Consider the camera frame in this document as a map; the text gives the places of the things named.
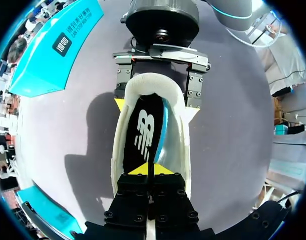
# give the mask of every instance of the black logo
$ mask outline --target black logo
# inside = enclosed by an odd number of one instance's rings
[[[53,49],[64,57],[71,45],[72,41],[62,32],[54,42]]]

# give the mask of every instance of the white shoe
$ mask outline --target white shoe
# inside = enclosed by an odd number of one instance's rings
[[[111,178],[114,195],[122,173],[150,159],[181,173],[191,196],[189,119],[180,87],[169,77],[144,73],[126,85],[114,139]]]

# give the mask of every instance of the teal banner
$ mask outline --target teal banner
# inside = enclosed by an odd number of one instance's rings
[[[97,0],[78,0],[49,19],[25,50],[9,91],[35,97],[65,89],[80,48],[102,16]]]

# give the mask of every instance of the black insole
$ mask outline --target black insole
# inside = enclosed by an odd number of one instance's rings
[[[135,170],[148,161],[154,161],[163,117],[163,100],[157,94],[143,95],[137,100],[126,133],[123,160],[125,173]]]

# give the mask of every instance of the new balance logo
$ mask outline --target new balance logo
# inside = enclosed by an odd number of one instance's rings
[[[153,115],[147,115],[145,110],[139,112],[137,130],[141,135],[135,136],[135,146],[141,151],[141,155],[144,156],[144,160],[148,161],[149,152],[147,147],[152,145],[154,135],[154,117]]]

